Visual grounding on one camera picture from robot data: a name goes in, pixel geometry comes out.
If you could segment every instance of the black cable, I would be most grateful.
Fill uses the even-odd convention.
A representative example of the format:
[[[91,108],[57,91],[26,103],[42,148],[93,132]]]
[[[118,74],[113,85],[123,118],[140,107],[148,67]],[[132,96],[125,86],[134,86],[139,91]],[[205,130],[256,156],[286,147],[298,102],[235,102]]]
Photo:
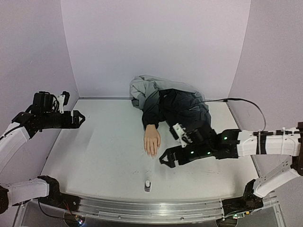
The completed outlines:
[[[58,106],[59,106],[59,101],[55,100],[53,103],[53,110],[51,111],[51,113],[56,112],[58,110]]]
[[[56,218],[56,219],[61,219],[61,220],[67,220],[66,218],[57,217],[57,216],[52,216],[52,215],[49,215],[49,214],[45,213],[45,212],[42,210],[42,207],[41,207],[41,204],[40,204],[39,199],[38,199],[38,205],[39,205],[39,208],[40,208],[41,212],[42,212],[44,215],[46,215],[46,216],[48,216],[48,217],[51,217],[51,218]]]
[[[25,112],[26,112],[26,113],[29,113],[29,111],[31,111],[32,107],[33,107],[33,105],[30,105],[30,106],[27,108],[27,110],[25,110]]]
[[[58,101],[58,99],[57,99],[57,97],[55,95],[52,95],[52,96],[55,98],[55,100],[57,102],[57,106],[55,107],[54,111],[58,111],[58,109],[59,109],[59,101]]]
[[[1,136],[1,137],[0,137],[0,140],[3,139],[4,137],[6,137],[8,134],[10,134],[12,131],[14,131],[14,130],[16,130],[16,129],[18,129],[18,128],[21,128],[21,127],[23,127],[23,126],[19,125],[19,126],[16,126],[15,128],[12,128],[12,129],[9,130],[8,132],[6,132],[6,133],[4,134],[4,136]]]
[[[266,128],[266,119],[265,119],[265,116],[262,112],[262,110],[260,109],[260,107],[255,104],[254,102],[250,101],[250,100],[247,100],[247,99],[244,99],[244,98],[222,98],[222,99],[216,99],[216,100],[208,100],[208,101],[203,101],[202,103],[206,103],[206,102],[218,102],[218,101],[224,101],[224,102],[227,102],[228,100],[230,101],[244,101],[244,102],[247,102],[247,103],[250,103],[250,104],[253,104],[255,107],[257,107],[257,109],[260,111],[260,113],[262,114],[262,117],[263,117],[263,121],[264,121],[264,128],[262,131],[265,130]]]

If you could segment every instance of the white cap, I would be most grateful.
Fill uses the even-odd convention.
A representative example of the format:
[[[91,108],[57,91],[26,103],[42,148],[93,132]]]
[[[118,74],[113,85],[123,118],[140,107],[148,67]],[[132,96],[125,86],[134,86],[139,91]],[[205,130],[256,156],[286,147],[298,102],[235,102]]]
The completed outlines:
[[[146,187],[150,187],[151,186],[151,182],[149,180],[145,181],[145,186]]]

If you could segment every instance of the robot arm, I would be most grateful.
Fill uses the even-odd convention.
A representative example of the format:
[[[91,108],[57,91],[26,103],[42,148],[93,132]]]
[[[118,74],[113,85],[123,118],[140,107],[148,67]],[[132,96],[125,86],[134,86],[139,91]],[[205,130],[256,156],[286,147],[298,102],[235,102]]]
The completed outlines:
[[[71,111],[63,110],[69,96],[68,92],[58,97],[48,92],[34,95],[33,104],[25,112],[20,112],[0,137],[0,174],[19,148],[38,131],[77,129],[83,124],[85,117],[79,111],[73,111],[72,116]],[[15,184],[0,184],[0,192],[0,214],[8,207],[33,198],[44,197],[44,202],[52,201],[53,205],[60,206],[64,197],[65,201],[73,200],[71,209],[74,202],[79,200],[60,193],[59,183],[48,176]]]
[[[178,129],[174,130],[174,137],[182,140],[183,145],[167,149],[160,157],[160,162],[171,168],[175,167],[175,161],[184,165],[211,156],[216,159],[270,154],[293,157],[292,163],[285,161],[267,175],[250,181],[242,197],[223,200],[226,217],[262,208],[263,197],[303,175],[303,122],[289,130],[253,132],[234,129],[220,134],[205,122],[188,129],[181,125],[174,128]]]

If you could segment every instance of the white table surface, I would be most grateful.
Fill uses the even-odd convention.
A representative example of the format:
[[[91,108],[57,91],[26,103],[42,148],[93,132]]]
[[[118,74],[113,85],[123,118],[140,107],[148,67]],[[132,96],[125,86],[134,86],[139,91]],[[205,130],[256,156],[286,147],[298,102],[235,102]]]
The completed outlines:
[[[226,103],[208,103],[217,133],[237,128]],[[42,174],[56,178],[62,192],[114,200],[184,201],[242,196],[257,178],[251,157],[195,160],[169,168],[159,157],[177,146],[165,122],[160,123],[158,156],[143,147],[142,112],[130,100],[79,100],[74,108],[86,116],[77,130],[62,130]],[[151,192],[144,191],[145,180]]]

